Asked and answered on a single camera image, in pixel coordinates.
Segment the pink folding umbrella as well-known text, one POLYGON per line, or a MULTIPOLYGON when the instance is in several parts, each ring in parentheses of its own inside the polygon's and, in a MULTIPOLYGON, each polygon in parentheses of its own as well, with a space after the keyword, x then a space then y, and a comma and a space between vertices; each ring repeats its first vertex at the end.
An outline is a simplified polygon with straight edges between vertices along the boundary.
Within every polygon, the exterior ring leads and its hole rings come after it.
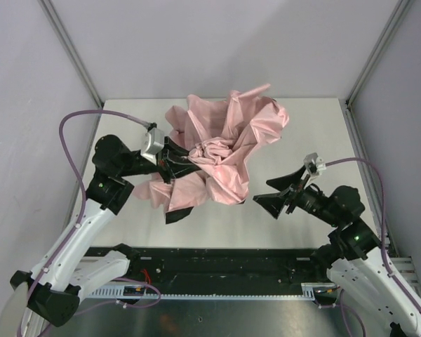
POLYGON ((186 149, 198 171, 165 183, 158 173, 137 185, 135 197, 163 207, 167 223, 179 221, 209 199, 226 205, 248 197, 249 156, 281 137, 289 121, 286 109, 265 96, 265 84, 246 92, 231 91, 226 100, 187 97, 187 108, 172 106, 165 114, 171 140, 186 149))

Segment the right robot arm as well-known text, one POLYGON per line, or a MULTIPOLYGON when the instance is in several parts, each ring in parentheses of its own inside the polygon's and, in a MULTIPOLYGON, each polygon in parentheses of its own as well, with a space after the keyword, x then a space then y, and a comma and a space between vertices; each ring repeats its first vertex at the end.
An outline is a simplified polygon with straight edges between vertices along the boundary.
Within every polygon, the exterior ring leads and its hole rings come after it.
POLYGON ((276 191, 253 201, 274 218, 295 209, 333 227, 329 243, 317 249, 312 262, 364 310, 374 314, 391 336, 421 336, 421 297, 391 261, 375 232, 363 221, 365 206, 355 187, 341 185, 326 196, 302 167, 270 179, 276 191))

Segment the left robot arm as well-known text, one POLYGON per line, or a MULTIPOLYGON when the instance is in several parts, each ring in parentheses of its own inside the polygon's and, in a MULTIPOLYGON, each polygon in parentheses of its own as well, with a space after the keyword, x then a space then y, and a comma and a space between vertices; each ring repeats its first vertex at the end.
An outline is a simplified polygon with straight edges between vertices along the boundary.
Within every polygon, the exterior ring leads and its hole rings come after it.
POLYGON ((164 183, 199 170, 188 160, 187 150, 168 136, 148 153, 132 151, 115 135, 106 135, 95 144, 92 162, 95 173, 86 190, 79 214, 65 228, 59 239, 31 271, 18 270, 10 280, 17 288, 29 287, 27 307, 53 326, 66 324, 84 298, 107 282, 142 273, 140 252, 118 244, 100 260, 83 270, 77 265, 94 239, 122 210, 133 185, 127 176, 158 173, 164 183))

